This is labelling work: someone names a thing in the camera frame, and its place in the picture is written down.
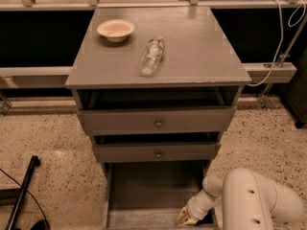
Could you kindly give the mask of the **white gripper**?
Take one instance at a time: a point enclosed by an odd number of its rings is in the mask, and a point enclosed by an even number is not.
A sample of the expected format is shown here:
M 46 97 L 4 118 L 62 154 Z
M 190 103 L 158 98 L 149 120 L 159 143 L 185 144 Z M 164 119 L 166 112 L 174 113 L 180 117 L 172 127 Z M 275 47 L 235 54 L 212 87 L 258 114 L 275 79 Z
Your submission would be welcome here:
M 192 196 L 187 206 L 184 206 L 177 217 L 177 223 L 183 225 L 196 225 L 199 220 L 203 220 L 209 210 L 219 203 L 217 196 L 212 196 L 206 191 L 200 191 Z

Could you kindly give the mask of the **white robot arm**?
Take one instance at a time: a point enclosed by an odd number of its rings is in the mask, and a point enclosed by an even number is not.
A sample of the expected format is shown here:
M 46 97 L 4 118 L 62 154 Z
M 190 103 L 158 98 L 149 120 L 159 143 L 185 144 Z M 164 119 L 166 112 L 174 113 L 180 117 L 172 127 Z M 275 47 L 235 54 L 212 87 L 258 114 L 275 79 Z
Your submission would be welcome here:
M 293 225 L 304 214 L 298 194 L 264 175 L 238 168 L 224 179 L 213 175 L 202 181 L 202 189 L 181 209 L 177 222 L 194 225 L 209 210 L 220 205 L 223 230 L 274 230 L 274 225 Z

